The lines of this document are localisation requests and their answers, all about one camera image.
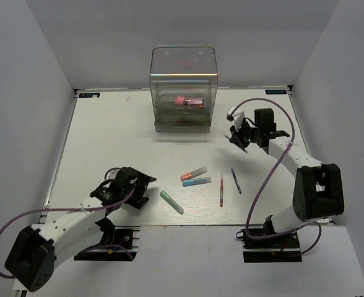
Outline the blue purple pen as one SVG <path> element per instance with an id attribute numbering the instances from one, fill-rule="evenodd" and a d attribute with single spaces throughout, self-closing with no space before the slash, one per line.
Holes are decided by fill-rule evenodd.
<path id="1" fill-rule="evenodd" d="M 235 174 L 235 171 L 233 168 L 230 169 L 231 170 L 231 174 L 232 174 L 232 177 L 233 177 L 233 180 L 235 182 L 235 185 L 236 185 L 236 188 L 237 188 L 237 191 L 238 193 L 241 195 L 242 194 L 242 191 L 241 191 L 241 187 L 239 185 L 239 182 L 237 180 L 237 177 L 236 177 L 236 174 Z"/>

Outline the red pen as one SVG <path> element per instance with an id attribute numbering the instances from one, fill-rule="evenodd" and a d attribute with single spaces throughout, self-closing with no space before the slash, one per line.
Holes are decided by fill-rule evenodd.
<path id="1" fill-rule="evenodd" d="M 223 173 L 220 175 L 220 207 L 223 207 L 223 193 L 224 193 L 224 176 Z"/>

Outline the clear drawer organizer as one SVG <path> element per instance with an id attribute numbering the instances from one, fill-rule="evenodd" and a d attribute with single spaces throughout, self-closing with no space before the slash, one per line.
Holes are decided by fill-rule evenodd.
<path id="1" fill-rule="evenodd" d="M 149 77 L 157 132 L 210 131 L 219 78 L 213 47 L 156 46 Z M 176 106 L 178 96 L 202 98 L 206 106 Z"/>

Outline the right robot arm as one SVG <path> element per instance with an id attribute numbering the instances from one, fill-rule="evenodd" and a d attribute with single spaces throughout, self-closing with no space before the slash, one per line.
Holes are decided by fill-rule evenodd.
<path id="1" fill-rule="evenodd" d="M 322 163 L 295 145 L 291 135 L 277 129 L 272 109 L 255 110 L 254 122 L 250 122 L 242 110 L 231 108 L 227 119 L 232 122 L 229 142 L 242 150 L 249 144 L 256 144 L 277 160 L 277 166 L 283 165 L 295 178 L 291 206 L 268 216 L 261 235 L 246 231 L 249 239 L 263 239 L 276 247 L 285 241 L 287 234 L 308 223 L 343 214 L 340 168 L 334 163 Z"/>

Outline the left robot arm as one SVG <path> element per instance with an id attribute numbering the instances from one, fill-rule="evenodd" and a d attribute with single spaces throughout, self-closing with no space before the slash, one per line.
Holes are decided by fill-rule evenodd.
<path id="1" fill-rule="evenodd" d="M 140 209 L 144 194 L 156 178 L 131 167 L 122 167 L 114 178 L 100 183 L 74 209 L 61 209 L 59 218 L 19 232 L 5 268 L 31 292 L 42 288 L 58 266 L 89 247 L 111 245 L 115 226 L 108 218 L 123 204 Z"/>

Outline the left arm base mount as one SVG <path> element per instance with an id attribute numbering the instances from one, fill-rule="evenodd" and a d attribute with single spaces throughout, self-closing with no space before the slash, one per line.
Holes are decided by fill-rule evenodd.
<path id="1" fill-rule="evenodd" d="M 139 227 L 115 227 L 104 232 L 97 244 L 74 256 L 76 261 L 132 262 L 138 252 Z"/>

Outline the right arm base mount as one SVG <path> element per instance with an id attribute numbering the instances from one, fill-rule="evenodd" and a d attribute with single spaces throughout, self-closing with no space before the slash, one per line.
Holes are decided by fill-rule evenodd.
<path id="1" fill-rule="evenodd" d="M 236 233 L 236 238 L 243 242 L 244 263 L 292 263 L 301 262 L 301 250 L 298 236 L 294 233 L 271 239 L 249 239 L 245 230 Z"/>

